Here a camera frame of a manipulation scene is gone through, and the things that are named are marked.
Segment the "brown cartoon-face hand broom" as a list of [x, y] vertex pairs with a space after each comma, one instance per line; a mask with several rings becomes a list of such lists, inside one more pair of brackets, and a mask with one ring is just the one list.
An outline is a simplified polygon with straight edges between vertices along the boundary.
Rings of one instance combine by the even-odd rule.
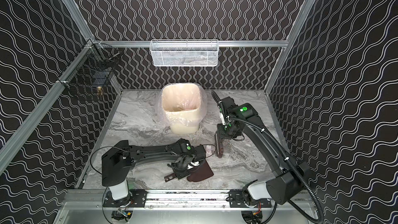
[[218, 158], [223, 157], [223, 139], [220, 137], [218, 131], [215, 133], [216, 154]]

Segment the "brown plastic dustpan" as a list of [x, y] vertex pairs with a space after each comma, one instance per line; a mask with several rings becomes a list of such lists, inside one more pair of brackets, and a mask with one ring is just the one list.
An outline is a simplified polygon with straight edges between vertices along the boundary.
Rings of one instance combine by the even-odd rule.
[[164, 181], [168, 182], [173, 179], [183, 179], [186, 178], [187, 181], [197, 183], [209, 179], [214, 176], [212, 169], [210, 168], [208, 162], [200, 162], [199, 165], [193, 166], [191, 168], [186, 168], [184, 170], [177, 170], [173, 168], [173, 173], [164, 177]]

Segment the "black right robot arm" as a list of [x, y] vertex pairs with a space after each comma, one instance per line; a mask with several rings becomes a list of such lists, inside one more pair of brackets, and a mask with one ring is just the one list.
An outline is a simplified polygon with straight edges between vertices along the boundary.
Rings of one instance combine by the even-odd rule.
[[218, 157], [222, 157], [221, 144], [226, 140], [235, 140], [246, 135], [266, 159], [274, 178], [268, 181], [255, 181], [245, 187], [249, 200], [259, 200], [270, 196], [276, 203], [283, 205], [305, 188], [287, 161], [308, 180], [311, 169], [306, 162], [298, 162], [285, 150], [278, 140], [265, 127], [258, 112], [249, 103], [235, 104], [231, 97], [220, 99], [213, 96], [220, 111], [222, 123], [217, 124], [215, 134]]

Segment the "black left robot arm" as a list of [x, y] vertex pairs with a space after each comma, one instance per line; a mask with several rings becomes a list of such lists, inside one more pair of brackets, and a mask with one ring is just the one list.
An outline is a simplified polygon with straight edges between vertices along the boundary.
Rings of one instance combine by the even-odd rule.
[[130, 200], [128, 173], [155, 162], [169, 162], [173, 173], [165, 177], [166, 182], [185, 177], [190, 182], [200, 182], [214, 175], [206, 157], [203, 145], [193, 146], [185, 139], [161, 146], [135, 146], [123, 140], [102, 155], [102, 185], [110, 190], [114, 201]]

